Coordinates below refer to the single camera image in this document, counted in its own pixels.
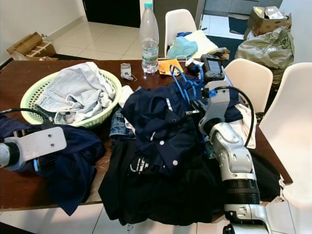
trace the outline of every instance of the green plastic basket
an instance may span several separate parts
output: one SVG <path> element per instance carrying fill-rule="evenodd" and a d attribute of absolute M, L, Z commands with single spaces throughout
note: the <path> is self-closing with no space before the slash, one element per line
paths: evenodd
<path fill-rule="evenodd" d="M 75 127 L 86 127 L 86 128 L 91 128 L 95 127 L 99 124 L 101 124 L 113 111 L 113 108 L 118 104 L 118 101 L 121 96 L 121 83 L 118 80 L 116 76 L 114 76 L 112 73 L 108 71 L 101 70 L 102 74 L 107 78 L 108 82 L 114 87 L 116 90 L 116 95 L 114 98 L 114 101 L 112 105 L 110 105 L 108 108 L 103 110 L 101 113 L 97 114 L 96 116 L 93 116 L 91 118 L 85 119 L 83 121 L 77 122 L 77 123 L 72 123 L 70 125 L 75 126 Z M 21 108 L 30 108 L 30 109 L 35 109 L 38 110 L 35 106 L 35 102 L 38 99 L 39 95 L 43 92 L 44 88 L 53 80 L 53 78 L 58 74 L 59 72 L 55 72 L 53 74 L 50 74 L 35 84 L 33 84 L 24 94 L 23 98 L 21 99 L 20 102 L 20 107 Z M 43 119 L 41 116 L 32 113 L 32 112 L 27 112 L 27 111 L 22 111 L 21 112 L 22 116 L 24 119 L 29 122 L 30 124 L 41 124 L 43 123 Z"/>

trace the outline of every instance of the plastic bag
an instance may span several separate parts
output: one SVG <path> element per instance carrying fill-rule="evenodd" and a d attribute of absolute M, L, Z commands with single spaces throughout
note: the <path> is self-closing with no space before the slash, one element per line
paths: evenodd
<path fill-rule="evenodd" d="M 271 69 L 273 86 L 279 86 L 285 69 L 293 62 L 293 37 L 281 27 L 241 43 L 235 58 L 248 59 Z"/>

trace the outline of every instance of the dark door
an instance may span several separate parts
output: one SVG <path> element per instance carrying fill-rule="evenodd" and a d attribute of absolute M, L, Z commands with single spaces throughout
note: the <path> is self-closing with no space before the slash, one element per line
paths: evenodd
<path fill-rule="evenodd" d="M 138 0 L 82 0 L 88 21 L 140 27 Z"/>

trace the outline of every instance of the white plastic chair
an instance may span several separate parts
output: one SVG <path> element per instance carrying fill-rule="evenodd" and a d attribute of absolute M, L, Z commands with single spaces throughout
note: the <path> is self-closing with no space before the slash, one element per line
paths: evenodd
<path fill-rule="evenodd" d="M 176 39 L 177 33 L 194 32 L 196 25 L 191 13 L 186 9 L 168 11 L 166 13 L 166 33 L 165 33 L 165 57 L 167 47 L 171 46 Z"/>
<path fill-rule="evenodd" d="M 260 123 L 293 184 L 285 198 L 312 210 L 312 63 L 288 67 L 276 97 Z"/>
<path fill-rule="evenodd" d="M 252 101 L 254 111 L 264 112 L 273 81 L 270 69 L 238 58 L 230 62 L 224 70 L 233 86 L 242 90 Z"/>

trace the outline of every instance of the black cable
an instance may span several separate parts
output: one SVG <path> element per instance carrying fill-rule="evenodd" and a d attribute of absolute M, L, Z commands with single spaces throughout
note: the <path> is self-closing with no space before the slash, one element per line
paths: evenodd
<path fill-rule="evenodd" d="M 248 96 L 247 96 L 243 91 L 241 91 L 240 89 L 237 89 L 237 88 L 232 87 L 232 86 L 220 86 L 220 87 L 215 88 L 216 91 L 217 91 L 217 90 L 220 90 L 220 89 L 232 89 L 232 90 L 236 90 L 236 91 L 238 91 L 238 92 L 246 99 L 246 101 L 248 102 L 250 111 L 251 111 L 251 113 L 252 113 L 252 121 L 251 121 L 251 124 L 250 124 L 249 133 L 248 133 L 248 136 L 247 136 L 247 139 L 246 139 L 246 142 L 245 142 L 245 147 L 247 147 L 247 145 L 248 145 L 248 143 L 249 143 L 249 140 L 250 140 L 250 138 L 252 137 L 253 127 L 254 127 L 254 107 L 253 107 L 253 104 L 252 104 L 252 102 L 250 101 L 250 99 L 248 98 Z"/>
<path fill-rule="evenodd" d="M 12 112 L 19 112 L 19 111 L 28 111 L 28 112 L 33 112 L 37 115 L 40 115 L 43 120 L 47 120 L 49 122 L 52 122 L 52 119 L 47 116 L 46 114 L 40 112 L 40 111 L 37 111 L 37 110 L 33 110 L 33 109 L 30 109 L 30 108 L 12 108 L 12 109 L 8 109 L 8 110 L 5 110 L 5 111 L 0 111 L 0 115 L 3 115 L 3 114 L 7 114 L 7 113 L 12 113 Z"/>

